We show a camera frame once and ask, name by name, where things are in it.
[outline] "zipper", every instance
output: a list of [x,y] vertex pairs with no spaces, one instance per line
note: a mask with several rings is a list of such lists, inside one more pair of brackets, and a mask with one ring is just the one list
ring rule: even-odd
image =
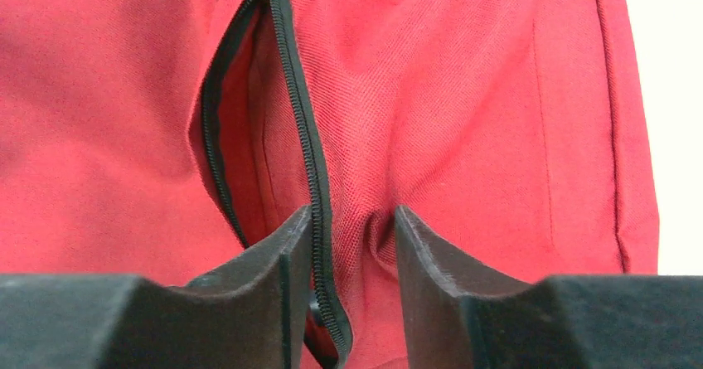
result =
[[232,193],[225,178],[225,159],[220,150],[220,118],[217,115],[217,110],[222,101],[222,83],[242,40],[244,40],[247,27],[249,27],[255,13],[257,1],[244,0],[237,9],[220,45],[217,47],[201,88],[202,140],[205,145],[207,165],[215,181],[220,208],[245,249],[249,247],[249,242],[246,240],[235,214]]
[[[318,127],[315,124],[310,94],[305,82],[303,66],[293,30],[293,9],[290,0],[269,2],[274,23],[276,43],[281,58],[288,97],[295,116],[298,136],[303,150],[303,161],[308,176],[312,217],[312,268],[314,292],[322,324],[327,329],[337,350],[337,362],[330,367],[342,368],[352,349],[352,327],[347,313],[337,296],[332,266],[332,205],[330,202],[327,164],[325,163]],[[244,247],[248,243],[236,219],[230,189],[225,180],[225,164],[219,147],[219,120],[217,107],[221,100],[222,81],[240,47],[247,27],[260,0],[244,0],[227,28],[217,48],[203,83],[201,94],[202,126],[207,162],[210,166],[217,194],[227,219]]]

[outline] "red backpack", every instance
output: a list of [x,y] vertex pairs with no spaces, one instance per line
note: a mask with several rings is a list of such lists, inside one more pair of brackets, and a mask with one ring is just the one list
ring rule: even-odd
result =
[[308,340],[367,369],[408,365],[398,205],[524,281],[657,271],[625,0],[0,11],[0,272],[182,284],[311,204]]

